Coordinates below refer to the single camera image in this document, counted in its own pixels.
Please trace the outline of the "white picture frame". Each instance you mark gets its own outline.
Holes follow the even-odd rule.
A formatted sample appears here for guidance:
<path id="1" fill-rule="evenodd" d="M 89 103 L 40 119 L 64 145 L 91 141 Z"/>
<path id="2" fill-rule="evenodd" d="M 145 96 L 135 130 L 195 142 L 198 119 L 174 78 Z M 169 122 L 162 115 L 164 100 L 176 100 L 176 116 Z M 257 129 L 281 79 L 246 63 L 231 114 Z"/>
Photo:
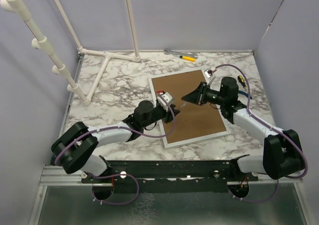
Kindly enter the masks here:
<path id="1" fill-rule="evenodd" d="M 206 81 L 203 69 L 189 69 L 179 72 L 149 76 L 149 84 L 153 100 L 157 91 L 170 93 L 174 98 L 176 108 L 180 113 L 176 116 L 176 126 L 171 134 L 164 137 L 166 149 L 211 140 L 230 134 L 227 121 L 218 109 L 210 104 L 196 106 L 187 103 L 180 108 L 184 101 L 181 97 L 194 91 L 200 82 Z"/>

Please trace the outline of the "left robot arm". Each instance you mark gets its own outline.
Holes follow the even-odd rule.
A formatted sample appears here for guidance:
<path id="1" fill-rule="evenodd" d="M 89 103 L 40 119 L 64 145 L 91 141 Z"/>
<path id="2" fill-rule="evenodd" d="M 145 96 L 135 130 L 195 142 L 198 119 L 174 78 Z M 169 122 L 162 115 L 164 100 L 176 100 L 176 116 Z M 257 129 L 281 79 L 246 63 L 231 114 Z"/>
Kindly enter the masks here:
<path id="1" fill-rule="evenodd" d="M 118 124 L 93 128 L 82 121 L 77 122 L 51 146 L 54 164 L 61 166 L 66 174 L 82 171 L 91 174 L 98 182 L 106 182 L 112 167 L 102 155 L 93 154 L 98 146 L 136 140 L 145 136 L 144 131 L 158 121 L 175 122 L 179 113 L 174 104 L 165 109 L 159 102 L 141 101 L 134 112 Z"/>

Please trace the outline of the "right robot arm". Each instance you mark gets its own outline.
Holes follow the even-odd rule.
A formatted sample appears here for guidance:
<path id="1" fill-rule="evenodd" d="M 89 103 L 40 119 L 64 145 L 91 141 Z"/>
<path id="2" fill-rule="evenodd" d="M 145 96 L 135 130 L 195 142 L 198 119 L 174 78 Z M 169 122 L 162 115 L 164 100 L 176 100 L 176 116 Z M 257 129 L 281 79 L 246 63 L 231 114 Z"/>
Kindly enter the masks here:
<path id="1" fill-rule="evenodd" d="M 229 168 L 230 177 L 240 181 L 247 173 L 259 173 L 277 180 L 282 177 L 292 178 L 292 174 L 299 171 L 307 173 L 308 163 L 298 134 L 292 129 L 283 130 L 268 124 L 252 114 L 248 105 L 239 101 L 238 91 L 236 79 L 224 77 L 219 91 L 211 89 L 206 82 L 201 82 L 194 91 L 181 98 L 199 106 L 206 103 L 219 105 L 226 120 L 246 130 L 262 143 L 263 154 L 237 158 L 237 164 Z"/>

